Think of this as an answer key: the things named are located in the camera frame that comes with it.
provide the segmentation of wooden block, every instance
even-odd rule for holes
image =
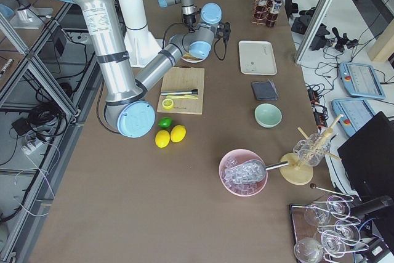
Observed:
[[[192,89],[198,89],[198,95],[195,95],[198,97],[198,100],[174,99],[174,107],[170,110],[166,110],[161,105],[166,97],[161,95],[157,112],[203,114],[204,72],[204,68],[171,68],[163,77],[161,92],[190,91]]]
[[[384,62],[394,53],[394,20],[377,39],[368,51],[368,57],[373,62]]]

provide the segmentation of power strip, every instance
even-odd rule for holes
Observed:
[[[44,144],[43,141],[40,140],[30,140],[29,142],[27,142],[26,145],[22,146],[21,149],[24,152],[25,155],[30,155],[32,154],[34,151],[36,151],[40,146],[42,146]]]

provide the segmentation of white tray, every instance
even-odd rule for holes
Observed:
[[[240,41],[239,64],[248,75],[275,75],[277,72],[272,44],[268,41]]]

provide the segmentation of scoop handle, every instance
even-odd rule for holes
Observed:
[[[280,168],[280,167],[282,167],[282,166],[288,166],[289,165],[289,162],[288,161],[282,161],[281,163],[275,163],[275,164],[271,164],[271,165],[269,165],[269,166],[266,166],[265,167],[265,170],[266,171],[269,171],[269,170],[271,170],[271,169],[278,169],[278,168]]]

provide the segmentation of yellow lemon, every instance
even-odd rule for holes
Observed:
[[[171,141],[178,143],[186,136],[185,126],[177,125],[171,130]]]
[[[156,134],[155,143],[159,148],[164,148],[170,142],[170,133],[162,129]]]

